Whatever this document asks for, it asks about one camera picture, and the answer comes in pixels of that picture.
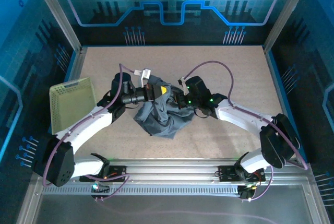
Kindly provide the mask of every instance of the blue wall panel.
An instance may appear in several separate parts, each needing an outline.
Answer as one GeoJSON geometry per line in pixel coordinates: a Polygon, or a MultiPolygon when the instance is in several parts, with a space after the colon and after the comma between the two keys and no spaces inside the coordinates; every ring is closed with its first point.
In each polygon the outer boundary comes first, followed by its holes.
{"type": "Polygon", "coordinates": [[[31,176],[30,162],[16,159],[24,157],[22,137],[48,130],[49,87],[64,80],[64,53],[73,50],[44,0],[0,7],[0,223],[16,223],[31,176]]]}
{"type": "Polygon", "coordinates": [[[59,1],[82,44],[232,45],[262,44],[286,0],[59,1]]]}
{"type": "MultiPolygon", "coordinates": [[[[300,0],[272,48],[313,171],[315,174],[329,171],[331,176],[334,173],[333,4],[333,0],[300,0]]],[[[332,195],[334,191],[332,188],[326,192],[332,195]]]]}

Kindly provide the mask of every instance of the aluminum frame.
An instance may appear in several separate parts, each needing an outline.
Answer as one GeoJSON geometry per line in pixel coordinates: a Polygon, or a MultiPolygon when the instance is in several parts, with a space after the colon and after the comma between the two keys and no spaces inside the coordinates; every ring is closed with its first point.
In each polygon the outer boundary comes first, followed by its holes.
{"type": "Polygon", "coordinates": [[[58,0],[44,0],[49,7],[54,18],[58,22],[60,28],[62,29],[64,35],[66,36],[68,42],[71,44],[72,48],[76,53],[79,53],[81,49],[81,44],[78,37],[76,36],[71,24],[69,23],[60,3],[58,0]]]}
{"type": "MultiPolygon", "coordinates": [[[[219,182],[214,176],[217,166],[234,165],[233,159],[133,159],[133,160],[112,160],[112,165],[127,166],[130,173],[128,187],[155,187],[156,185],[206,185],[206,186],[227,186],[242,185],[244,183],[219,182]]],[[[266,173],[267,185],[270,173],[266,173]]],[[[120,183],[103,183],[118,187],[120,183]]],[[[274,169],[272,186],[276,185],[301,185],[305,195],[306,203],[313,223],[330,224],[326,209],[322,203],[317,184],[311,168],[303,170],[293,165],[287,165],[283,169],[274,169]]],[[[69,186],[87,187],[86,183],[73,180],[69,186]]],[[[57,190],[46,194],[60,194],[57,190]]],[[[82,195],[81,193],[70,193],[71,195],[82,195]]],[[[43,195],[41,178],[34,175],[26,193],[18,222],[19,224],[34,223],[38,216],[40,197],[43,195]]]]}
{"type": "Polygon", "coordinates": [[[272,46],[274,45],[277,37],[281,33],[283,27],[285,26],[287,20],[290,18],[290,15],[294,11],[297,3],[299,0],[287,0],[286,4],[284,5],[280,15],[278,16],[278,19],[275,21],[275,24],[273,25],[271,31],[269,32],[269,35],[266,39],[266,42],[264,44],[265,48],[265,54],[267,54],[272,46]]]}
{"type": "Polygon", "coordinates": [[[86,53],[87,53],[87,47],[83,46],[80,50],[79,53],[76,54],[73,62],[73,66],[71,68],[69,76],[68,76],[68,81],[78,79],[80,78],[81,75],[81,70],[84,65],[86,53]]]}

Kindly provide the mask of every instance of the enclosure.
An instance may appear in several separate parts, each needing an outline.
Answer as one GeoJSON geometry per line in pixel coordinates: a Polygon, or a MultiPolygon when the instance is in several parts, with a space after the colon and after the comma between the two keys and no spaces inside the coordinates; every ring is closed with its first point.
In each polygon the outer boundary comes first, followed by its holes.
{"type": "MultiPolygon", "coordinates": [[[[332,222],[333,0],[0,4],[1,223],[332,222]],[[22,159],[24,137],[51,131],[53,85],[90,77],[99,101],[110,90],[119,63],[149,68],[179,86],[182,76],[209,60],[231,69],[233,101],[256,112],[288,116],[309,163],[307,171],[292,165],[275,169],[268,192],[251,203],[223,197],[231,196],[226,190],[235,190],[238,183],[219,183],[212,176],[215,169],[260,148],[259,139],[213,117],[194,117],[173,139],[149,136],[133,120],[142,104],[127,109],[76,154],[98,153],[127,166],[131,181],[109,201],[96,203],[89,196],[91,184],[77,180],[42,188],[30,161],[22,159]],[[74,207],[82,214],[69,210],[74,207]]],[[[228,94],[231,78],[223,67],[208,64],[195,75],[212,93],[228,94]]]]}

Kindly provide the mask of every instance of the yellow tag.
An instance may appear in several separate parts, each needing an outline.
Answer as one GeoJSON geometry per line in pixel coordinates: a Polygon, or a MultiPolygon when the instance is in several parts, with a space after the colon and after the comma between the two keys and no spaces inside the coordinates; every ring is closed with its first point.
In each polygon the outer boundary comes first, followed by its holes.
{"type": "Polygon", "coordinates": [[[164,95],[164,94],[167,92],[167,88],[165,88],[165,87],[161,87],[161,92],[162,92],[162,94],[164,95]]]}

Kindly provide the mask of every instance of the black motor joint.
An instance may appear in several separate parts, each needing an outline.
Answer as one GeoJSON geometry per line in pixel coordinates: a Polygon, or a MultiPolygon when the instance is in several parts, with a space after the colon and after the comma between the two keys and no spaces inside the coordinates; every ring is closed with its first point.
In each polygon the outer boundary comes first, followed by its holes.
{"type": "MultiPolygon", "coordinates": [[[[277,114],[273,117],[273,123],[290,140],[292,145],[298,150],[300,141],[290,120],[284,114],[277,114]]],[[[284,138],[277,133],[271,125],[263,126],[260,132],[261,152],[264,159],[274,168],[283,168],[286,161],[291,159],[294,151],[284,138]]]]}
{"type": "MultiPolygon", "coordinates": [[[[110,102],[111,99],[116,96],[119,85],[120,73],[117,73],[111,82],[111,90],[104,96],[104,100],[110,102]]],[[[146,84],[144,87],[135,87],[131,81],[130,74],[123,73],[120,93],[118,94],[114,104],[119,106],[126,104],[138,104],[139,102],[153,101],[161,95],[161,86],[146,84]]]]}
{"type": "Polygon", "coordinates": [[[194,107],[195,109],[199,109],[206,116],[217,118],[215,113],[216,108],[219,103],[227,99],[227,97],[219,93],[212,94],[199,76],[188,79],[186,86],[189,91],[187,95],[183,93],[174,95],[178,107],[194,107]]]}
{"type": "MultiPolygon", "coordinates": [[[[31,169],[40,176],[43,176],[46,163],[52,150],[59,142],[57,136],[42,134],[39,136],[39,144],[31,169]]],[[[66,184],[74,173],[73,147],[69,142],[63,142],[54,155],[46,179],[56,186],[66,184]]]]}

